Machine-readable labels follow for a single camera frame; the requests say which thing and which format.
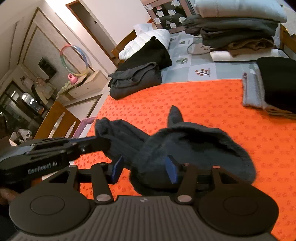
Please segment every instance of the gray ribbed plate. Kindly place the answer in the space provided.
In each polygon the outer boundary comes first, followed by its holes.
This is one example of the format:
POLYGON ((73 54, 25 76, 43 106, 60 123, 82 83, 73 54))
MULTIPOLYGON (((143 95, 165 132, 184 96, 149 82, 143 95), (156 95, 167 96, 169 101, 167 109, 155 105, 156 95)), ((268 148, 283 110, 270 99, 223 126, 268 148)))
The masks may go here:
POLYGON ((232 237, 205 225, 191 206, 169 197, 119 196, 97 206, 80 227, 53 237, 18 233, 12 241, 276 241, 271 234, 232 237))

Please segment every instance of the pink kettlebell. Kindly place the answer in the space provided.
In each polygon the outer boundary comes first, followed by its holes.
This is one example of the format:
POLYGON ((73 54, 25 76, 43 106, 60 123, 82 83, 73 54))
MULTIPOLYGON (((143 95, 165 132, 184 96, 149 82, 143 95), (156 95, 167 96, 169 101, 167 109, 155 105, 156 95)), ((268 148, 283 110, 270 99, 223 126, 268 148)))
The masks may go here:
POLYGON ((70 83, 73 85, 78 81, 78 78, 74 76, 73 74, 68 74, 68 79, 70 80, 70 83))

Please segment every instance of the orange patterned sheet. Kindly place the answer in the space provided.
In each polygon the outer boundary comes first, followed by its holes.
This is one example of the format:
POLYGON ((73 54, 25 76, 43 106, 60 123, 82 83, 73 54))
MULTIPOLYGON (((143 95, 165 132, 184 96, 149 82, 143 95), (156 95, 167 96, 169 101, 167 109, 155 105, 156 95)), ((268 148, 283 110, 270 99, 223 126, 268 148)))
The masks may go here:
MULTIPOLYGON (((280 215, 272 234, 283 241, 296 239, 296 121, 271 117, 264 111, 245 108, 241 80, 217 80, 163 84, 142 90, 116 101, 108 96, 97 119, 123 119, 152 135, 165 128, 171 105, 177 106, 184 121, 227 132, 250 154, 257 177, 253 185, 270 195, 278 204, 280 215)), ((94 124, 88 136, 94 135, 94 124)), ((79 168, 98 162, 110 162, 102 152, 81 156, 79 168)), ((139 195, 124 169, 119 181, 110 185, 118 195, 139 195)), ((81 192, 92 198, 89 183, 81 192)))

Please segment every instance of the light blue bedsheet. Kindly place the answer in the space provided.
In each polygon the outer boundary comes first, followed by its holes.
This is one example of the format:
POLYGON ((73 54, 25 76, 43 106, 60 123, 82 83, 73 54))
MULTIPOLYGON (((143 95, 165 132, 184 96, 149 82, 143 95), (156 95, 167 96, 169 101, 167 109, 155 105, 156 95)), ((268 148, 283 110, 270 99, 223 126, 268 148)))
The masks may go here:
POLYGON ((163 83, 241 79, 244 72, 249 74, 254 70, 255 62, 214 62, 209 53, 188 54, 187 47, 195 40, 195 45, 202 45, 201 38, 185 34, 184 31, 171 34, 168 51, 173 64, 162 70, 163 83))

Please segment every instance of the round black disc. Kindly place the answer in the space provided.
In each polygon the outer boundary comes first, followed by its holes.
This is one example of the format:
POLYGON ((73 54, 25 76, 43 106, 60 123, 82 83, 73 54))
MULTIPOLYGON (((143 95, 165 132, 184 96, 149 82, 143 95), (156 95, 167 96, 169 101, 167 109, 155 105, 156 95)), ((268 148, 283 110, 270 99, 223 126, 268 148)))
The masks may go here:
POLYGON ((198 211, 208 225, 234 236, 269 232, 279 215, 271 197, 247 184, 219 185, 201 198, 198 211))
POLYGON ((14 224, 36 235, 54 235, 70 230, 87 217, 88 199, 63 183, 35 186, 15 198, 9 207, 14 224))

